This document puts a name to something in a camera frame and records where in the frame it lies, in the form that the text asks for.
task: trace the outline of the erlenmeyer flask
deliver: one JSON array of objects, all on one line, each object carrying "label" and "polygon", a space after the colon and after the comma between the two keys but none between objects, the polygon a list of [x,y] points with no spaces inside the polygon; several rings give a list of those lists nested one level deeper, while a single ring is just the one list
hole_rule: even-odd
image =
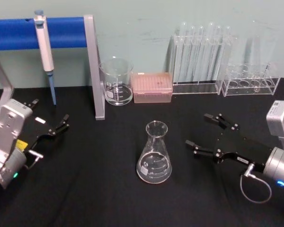
[{"label": "erlenmeyer flask", "polygon": [[160,121],[146,125],[149,136],[137,163],[137,173],[148,183],[161,183],[171,174],[171,163],[164,143],[167,131],[167,125]]}]

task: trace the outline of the cable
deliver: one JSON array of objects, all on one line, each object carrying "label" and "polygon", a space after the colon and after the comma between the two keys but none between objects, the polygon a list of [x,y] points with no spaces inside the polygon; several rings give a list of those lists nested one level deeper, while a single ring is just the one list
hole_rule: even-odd
[{"label": "cable", "polygon": [[244,195],[244,197],[246,199],[248,199],[249,201],[251,201],[253,203],[256,203],[256,204],[263,204],[263,203],[266,203],[266,202],[268,202],[270,200],[270,198],[272,196],[272,191],[271,191],[271,187],[269,186],[269,184],[266,181],[263,181],[262,179],[257,178],[255,175],[252,175],[252,174],[250,174],[249,176],[251,176],[252,178],[254,178],[254,179],[264,183],[268,187],[268,189],[269,189],[269,197],[266,200],[263,200],[263,201],[254,201],[254,200],[250,199],[243,191],[243,188],[242,188],[242,176],[243,175],[241,175],[241,177],[240,177],[240,189],[241,189],[241,192],[242,192],[242,194]]}]

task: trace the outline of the blue led light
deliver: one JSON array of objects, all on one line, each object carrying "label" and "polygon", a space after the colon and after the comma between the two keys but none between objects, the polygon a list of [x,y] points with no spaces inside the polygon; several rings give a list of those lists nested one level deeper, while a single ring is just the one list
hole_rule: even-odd
[{"label": "blue led light", "polygon": [[284,187],[284,182],[283,181],[277,181],[277,184],[281,187]]}]

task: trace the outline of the glass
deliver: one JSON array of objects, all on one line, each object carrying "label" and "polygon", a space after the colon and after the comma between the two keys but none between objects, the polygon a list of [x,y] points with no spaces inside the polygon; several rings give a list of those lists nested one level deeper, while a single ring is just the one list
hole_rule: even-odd
[{"label": "glass", "polygon": [[172,167],[164,143],[167,131],[167,125],[160,121],[146,125],[149,136],[137,163],[137,173],[147,183],[162,183],[171,175]]},{"label": "glass", "polygon": [[100,64],[104,74],[105,99],[112,105],[125,105],[133,98],[130,78],[133,65],[121,58],[112,58]]}]

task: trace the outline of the liquid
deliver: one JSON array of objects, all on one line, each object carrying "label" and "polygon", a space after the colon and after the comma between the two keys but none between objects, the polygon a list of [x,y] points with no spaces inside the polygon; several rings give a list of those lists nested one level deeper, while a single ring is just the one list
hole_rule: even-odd
[{"label": "liquid", "polygon": [[161,183],[171,174],[171,165],[159,152],[147,152],[137,164],[139,177],[148,183]]},{"label": "liquid", "polygon": [[125,105],[133,98],[131,88],[126,84],[117,84],[112,87],[106,87],[105,99],[112,105]]}]

